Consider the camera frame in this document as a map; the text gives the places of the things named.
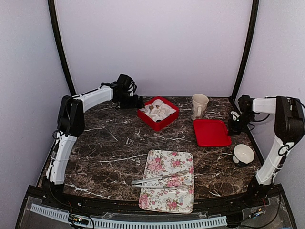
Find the red chocolate box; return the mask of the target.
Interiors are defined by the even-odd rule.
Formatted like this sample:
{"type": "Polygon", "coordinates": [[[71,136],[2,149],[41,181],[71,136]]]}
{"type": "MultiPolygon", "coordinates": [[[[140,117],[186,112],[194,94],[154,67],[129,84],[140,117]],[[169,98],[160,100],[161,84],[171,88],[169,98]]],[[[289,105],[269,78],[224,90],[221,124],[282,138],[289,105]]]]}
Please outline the red chocolate box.
{"type": "Polygon", "coordinates": [[[155,131],[160,131],[170,123],[178,119],[179,108],[167,99],[157,96],[144,104],[144,108],[138,109],[138,117],[155,131]]]}

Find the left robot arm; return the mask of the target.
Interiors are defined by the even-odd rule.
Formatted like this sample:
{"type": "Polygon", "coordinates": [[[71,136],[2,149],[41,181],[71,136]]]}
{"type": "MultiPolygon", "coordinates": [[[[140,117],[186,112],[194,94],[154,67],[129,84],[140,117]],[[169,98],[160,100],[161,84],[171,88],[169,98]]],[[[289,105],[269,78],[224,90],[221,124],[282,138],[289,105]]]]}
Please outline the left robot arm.
{"type": "Polygon", "coordinates": [[[46,172],[46,179],[54,185],[64,184],[65,170],[72,147],[85,129],[84,114],[89,109],[108,101],[117,104],[117,109],[140,109],[144,107],[143,97],[136,95],[135,81],[125,74],[120,74],[112,83],[101,83],[91,91],[64,96],[57,119],[57,129],[52,137],[51,162],[46,172]]]}

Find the red box lid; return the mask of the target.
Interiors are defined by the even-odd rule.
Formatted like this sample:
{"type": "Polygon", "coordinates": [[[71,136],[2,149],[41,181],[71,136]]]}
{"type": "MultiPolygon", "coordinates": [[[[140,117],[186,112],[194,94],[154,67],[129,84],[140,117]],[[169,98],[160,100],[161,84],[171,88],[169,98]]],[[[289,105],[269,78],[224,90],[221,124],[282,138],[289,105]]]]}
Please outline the red box lid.
{"type": "Polygon", "coordinates": [[[195,120],[193,122],[197,144],[200,147],[230,146],[231,138],[225,123],[220,120],[195,120]]]}

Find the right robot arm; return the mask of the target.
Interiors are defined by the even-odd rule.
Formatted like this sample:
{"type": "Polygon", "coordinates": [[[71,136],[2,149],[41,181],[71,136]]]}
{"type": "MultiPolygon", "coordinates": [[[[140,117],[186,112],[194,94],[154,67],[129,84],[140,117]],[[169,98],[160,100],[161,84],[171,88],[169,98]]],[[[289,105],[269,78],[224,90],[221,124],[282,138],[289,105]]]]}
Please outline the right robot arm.
{"type": "Polygon", "coordinates": [[[305,135],[305,106],[298,98],[276,96],[251,98],[243,95],[238,99],[240,111],[231,111],[228,121],[228,135],[244,132],[255,116],[261,113],[274,115],[275,139],[262,167],[253,180],[259,187],[273,183],[276,174],[292,150],[305,135]]]}

